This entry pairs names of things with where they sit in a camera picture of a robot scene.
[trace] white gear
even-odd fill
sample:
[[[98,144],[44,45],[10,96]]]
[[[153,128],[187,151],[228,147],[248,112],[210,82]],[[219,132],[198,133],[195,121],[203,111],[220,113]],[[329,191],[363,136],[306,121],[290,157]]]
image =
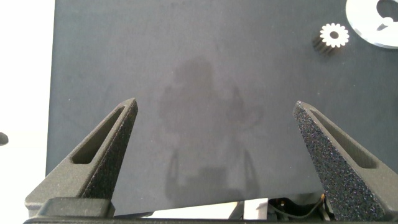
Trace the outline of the white gear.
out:
[[[320,38],[322,42],[326,43],[326,46],[335,48],[346,45],[349,35],[346,27],[332,23],[322,27]]]

